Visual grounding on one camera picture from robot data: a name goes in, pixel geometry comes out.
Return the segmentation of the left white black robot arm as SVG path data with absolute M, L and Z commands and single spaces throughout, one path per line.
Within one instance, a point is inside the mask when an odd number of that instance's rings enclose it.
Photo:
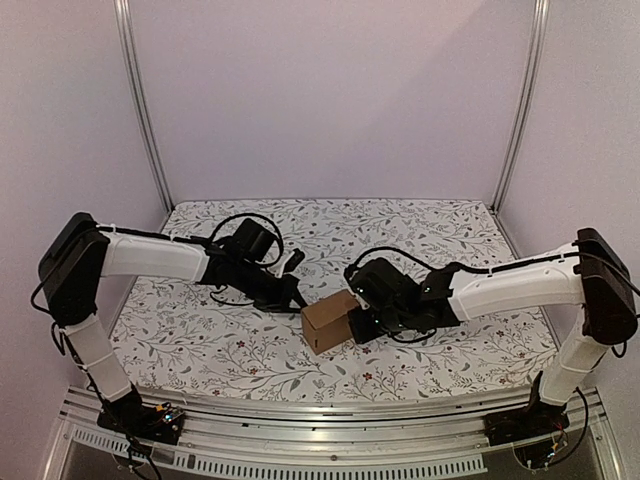
M 293 274 L 303 252 L 286 253 L 280 230 L 264 215 L 234 218 L 240 224 L 230 235 L 179 237 L 101 225 L 79 212 L 39 262 L 34 293 L 46 303 L 34 308 L 52 319 L 55 344 L 71 354 L 105 412 L 128 434 L 141 433 L 153 411 L 143 405 L 98 318 L 102 279 L 157 277 L 230 287 L 269 313 L 298 313 L 307 305 Z

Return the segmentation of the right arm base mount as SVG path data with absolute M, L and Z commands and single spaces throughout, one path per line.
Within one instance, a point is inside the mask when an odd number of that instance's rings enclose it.
M 538 401 L 483 417 L 484 435 L 491 446 L 544 436 L 540 442 L 527 442 L 513 451 L 518 462 L 530 470 L 546 468 L 551 464 L 558 450 L 566 445 L 565 433 L 569 425 L 565 406 Z

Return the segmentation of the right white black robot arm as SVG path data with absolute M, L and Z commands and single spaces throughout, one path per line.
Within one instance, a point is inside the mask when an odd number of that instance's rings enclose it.
M 348 313 L 354 340 L 398 339 L 408 331 L 419 340 L 437 330 L 488 314 L 547 305 L 574 305 L 579 314 L 551 365 L 535 379 L 517 427 L 537 436 L 562 412 L 574 390 L 607 351 L 638 331 L 639 295 L 628 268 L 593 228 L 555 250 L 511 263 L 472 267 L 451 262 L 429 266 L 420 282 L 369 249 L 343 271 L 358 305 Z

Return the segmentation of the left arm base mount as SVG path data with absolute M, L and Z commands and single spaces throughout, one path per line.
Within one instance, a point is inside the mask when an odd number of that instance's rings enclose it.
M 121 399 L 106 403 L 97 425 L 138 439 L 177 445 L 184 421 L 185 411 L 170 402 L 146 406 L 137 400 Z

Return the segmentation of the brown cardboard box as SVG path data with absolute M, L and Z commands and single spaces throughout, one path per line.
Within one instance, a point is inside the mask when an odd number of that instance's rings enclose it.
M 319 355 L 352 338 L 348 312 L 359 307 L 349 290 L 341 290 L 301 310 L 303 337 Z

